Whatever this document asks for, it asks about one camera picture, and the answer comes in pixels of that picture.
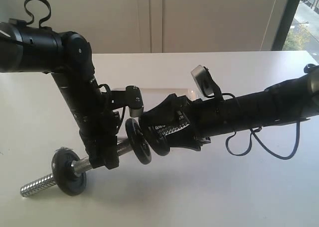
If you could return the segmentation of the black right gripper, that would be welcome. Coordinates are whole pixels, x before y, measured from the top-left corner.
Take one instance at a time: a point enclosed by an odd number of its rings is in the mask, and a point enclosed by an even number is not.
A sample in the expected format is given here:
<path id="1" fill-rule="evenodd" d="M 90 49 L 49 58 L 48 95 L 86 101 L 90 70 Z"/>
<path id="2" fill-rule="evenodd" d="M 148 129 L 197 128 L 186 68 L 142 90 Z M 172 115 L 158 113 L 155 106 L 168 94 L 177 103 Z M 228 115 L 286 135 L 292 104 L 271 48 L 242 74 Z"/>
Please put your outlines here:
<path id="1" fill-rule="evenodd" d="M 186 96 L 168 95 L 160 104 L 144 112 L 139 118 L 141 126 L 177 124 L 180 131 L 167 135 L 169 147 L 200 151 L 210 138 L 219 135 L 224 124 L 224 99 L 209 98 L 191 101 Z"/>

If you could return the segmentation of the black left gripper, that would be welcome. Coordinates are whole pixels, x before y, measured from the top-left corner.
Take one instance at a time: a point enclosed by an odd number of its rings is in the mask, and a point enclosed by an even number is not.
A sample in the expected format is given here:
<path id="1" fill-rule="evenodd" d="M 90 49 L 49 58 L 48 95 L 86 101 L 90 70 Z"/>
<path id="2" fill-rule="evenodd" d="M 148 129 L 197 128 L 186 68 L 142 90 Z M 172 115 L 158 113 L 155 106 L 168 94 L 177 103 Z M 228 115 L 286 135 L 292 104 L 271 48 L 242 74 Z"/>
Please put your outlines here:
<path id="1" fill-rule="evenodd" d="M 101 92 L 94 74 L 63 72 L 52 77 L 79 127 L 92 168 L 119 167 L 116 144 L 120 118 L 109 107 L 110 89 Z"/>

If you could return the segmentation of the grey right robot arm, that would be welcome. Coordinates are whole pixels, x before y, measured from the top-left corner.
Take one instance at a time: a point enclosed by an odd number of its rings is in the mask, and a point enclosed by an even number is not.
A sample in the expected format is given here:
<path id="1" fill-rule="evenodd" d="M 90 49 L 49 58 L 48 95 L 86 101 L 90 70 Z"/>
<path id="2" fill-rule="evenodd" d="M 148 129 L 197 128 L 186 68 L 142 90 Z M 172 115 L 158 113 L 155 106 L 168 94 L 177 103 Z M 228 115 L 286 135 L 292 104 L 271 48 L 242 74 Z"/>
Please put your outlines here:
<path id="1" fill-rule="evenodd" d="M 298 123 L 319 113 L 319 68 L 314 64 L 306 65 L 299 78 L 240 97 L 223 93 L 204 66 L 191 74 L 202 99 L 170 94 L 139 118 L 158 155 L 167 155 L 172 147 L 199 151 L 213 136 Z"/>

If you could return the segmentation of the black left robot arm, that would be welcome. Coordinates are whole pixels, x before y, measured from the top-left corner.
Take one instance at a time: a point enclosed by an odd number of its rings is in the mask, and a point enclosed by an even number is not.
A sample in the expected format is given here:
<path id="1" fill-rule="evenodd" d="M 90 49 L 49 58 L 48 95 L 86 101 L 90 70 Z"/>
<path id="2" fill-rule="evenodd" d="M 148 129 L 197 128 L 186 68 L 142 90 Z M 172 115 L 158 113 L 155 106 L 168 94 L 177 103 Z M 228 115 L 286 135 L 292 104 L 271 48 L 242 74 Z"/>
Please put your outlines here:
<path id="1" fill-rule="evenodd" d="M 98 84 L 90 43 L 79 33 L 34 28 L 22 20 L 0 24 L 3 73 L 50 74 L 79 128 L 93 168 L 119 166 L 119 118 L 111 108 L 108 85 Z"/>

